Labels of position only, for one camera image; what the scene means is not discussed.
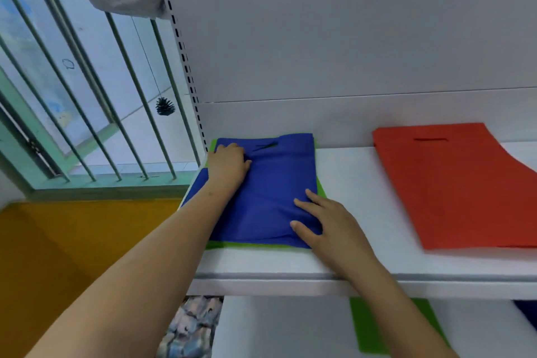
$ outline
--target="white wall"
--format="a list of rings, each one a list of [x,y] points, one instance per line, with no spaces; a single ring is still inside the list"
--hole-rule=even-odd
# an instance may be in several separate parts
[[[0,209],[12,201],[24,199],[24,194],[0,171]]]

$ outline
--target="patterned fabric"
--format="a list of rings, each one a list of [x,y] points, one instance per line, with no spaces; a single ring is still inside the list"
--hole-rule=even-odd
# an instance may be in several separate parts
[[[211,358],[223,297],[191,297],[170,323],[156,358]]]

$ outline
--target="hand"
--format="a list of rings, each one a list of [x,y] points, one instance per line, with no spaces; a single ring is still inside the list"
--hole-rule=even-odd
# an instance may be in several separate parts
[[[313,202],[295,199],[295,205],[317,217],[323,233],[316,235],[299,221],[291,221],[291,227],[325,265],[349,279],[357,268],[380,264],[358,222],[343,205],[310,190],[305,193]]]
[[[241,186],[252,161],[244,161],[244,148],[232,143],[228,147],[219,145],[216,153],[209,152],[207,164],[209,183],[234,193]]]

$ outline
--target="finger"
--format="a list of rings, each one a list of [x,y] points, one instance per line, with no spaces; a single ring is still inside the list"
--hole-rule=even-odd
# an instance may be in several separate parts
[[[315,249],[319,242],[320,236],[314,234],[308,227],[299,221],[291,221],[291,227],[293,231],[308,244],[312,249]]]
[[[295,199],[294,203],[297,207],[302,208],[304,211],[309,212],[317,218],[320,217],[321,211],[323,210],[320,206],[318,206],[317,204],[313,204],[312,202],[300,201],[299,199]]]
[[[321,197],[320,195],[315,194],[313,191],[311,191],[309,188],[306,189],[305,194],[308,196],[309,199],[311,199],[315,204],[319,204],[320,206],[326,207],[328,204],[330,204],[329,199],[325,199]]]

